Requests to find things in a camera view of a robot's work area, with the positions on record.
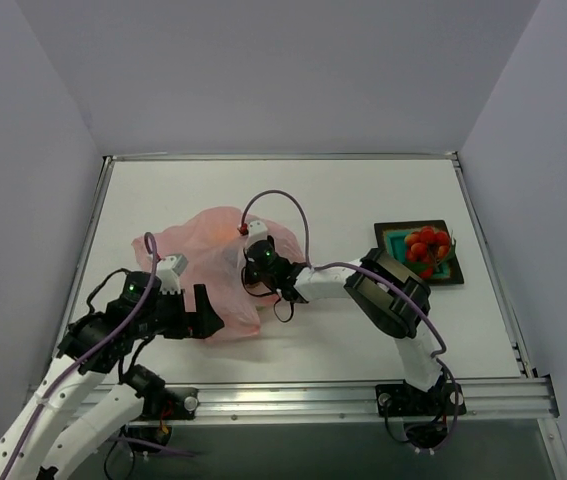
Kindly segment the pink plastic bag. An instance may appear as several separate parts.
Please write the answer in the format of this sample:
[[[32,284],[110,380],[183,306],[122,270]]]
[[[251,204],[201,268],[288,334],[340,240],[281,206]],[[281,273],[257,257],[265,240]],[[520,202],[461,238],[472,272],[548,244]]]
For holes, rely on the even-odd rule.
[[[242,285],[245,238],[238,231],[241,215],[242,211],[236,207],[214,207],[154,235],[160,257],[182,254],[188,260],[187,268],[180,277],[188,311],[195,309],[193,286],[206,286],[214,310],[225,323],[225,328],[214,334],[211,341],[257,336],[261,330],[261,311],[270,308],[276,301],[274,296],[251,296]],[[235,227],[238,236],[227,244],[213,244],[210,233],[217,225]]]

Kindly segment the red fake berry cluster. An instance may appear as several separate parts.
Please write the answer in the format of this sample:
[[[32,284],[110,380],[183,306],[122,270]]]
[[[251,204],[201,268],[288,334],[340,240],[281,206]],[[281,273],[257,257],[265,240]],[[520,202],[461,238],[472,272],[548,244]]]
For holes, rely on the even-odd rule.
[[[456,239],[444,229],[426,225],[404,238],[404,264],[426,281],[451,281],[456,274]]]

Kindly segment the orange fake fruit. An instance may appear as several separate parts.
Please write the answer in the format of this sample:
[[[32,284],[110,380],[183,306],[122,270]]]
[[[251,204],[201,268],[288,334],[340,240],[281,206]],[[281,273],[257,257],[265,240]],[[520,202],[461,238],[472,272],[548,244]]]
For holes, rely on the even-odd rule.
[[[238,236],[238,231],[232,226],[215,226],[210,233],[210,241],[215,245],[223,245],[233,241]]]

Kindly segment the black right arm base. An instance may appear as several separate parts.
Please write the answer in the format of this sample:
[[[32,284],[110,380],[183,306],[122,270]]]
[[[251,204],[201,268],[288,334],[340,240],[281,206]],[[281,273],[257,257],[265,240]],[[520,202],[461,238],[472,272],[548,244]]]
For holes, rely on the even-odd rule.
[[[442,379],[427,392],[406,382],[377,384],[375,395],[382,417],[451,417],[467,413],[461,386]]]

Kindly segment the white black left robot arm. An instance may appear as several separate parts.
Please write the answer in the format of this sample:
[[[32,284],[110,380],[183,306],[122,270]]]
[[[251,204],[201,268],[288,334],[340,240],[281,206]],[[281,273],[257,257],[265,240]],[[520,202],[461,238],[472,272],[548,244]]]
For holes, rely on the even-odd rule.
[[[176,406],[164,381],[136,364],[92,411],[72,418],[137,341],[207,339],[223,329],[205,285],[193,292],[187,310],[176,275],[129,272],[104,310],[71,324],[44,379],[0,438],[0,479],[60,478],[128,422]]]

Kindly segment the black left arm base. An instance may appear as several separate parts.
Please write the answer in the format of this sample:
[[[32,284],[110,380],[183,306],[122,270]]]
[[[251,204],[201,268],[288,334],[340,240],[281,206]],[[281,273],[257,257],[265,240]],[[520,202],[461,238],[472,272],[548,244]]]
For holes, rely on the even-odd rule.
[[[199,406],[199,391],[193,387],[163,387],[144,397],[141,417],[145,420],[193,420]]]

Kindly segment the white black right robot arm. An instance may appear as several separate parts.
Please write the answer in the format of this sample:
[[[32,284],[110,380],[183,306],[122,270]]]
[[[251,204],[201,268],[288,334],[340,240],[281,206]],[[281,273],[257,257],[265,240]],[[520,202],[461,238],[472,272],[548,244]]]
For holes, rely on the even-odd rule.
[[[445,379],[439,357],[447,347],[427,318],[430,287],[380,248],[352,262],[311,267],[277,253],[274,240],[244,249],[246,284],[265,286],[290,305],[350,299],[383,334],[394,339],[407,385],[428,392]]]

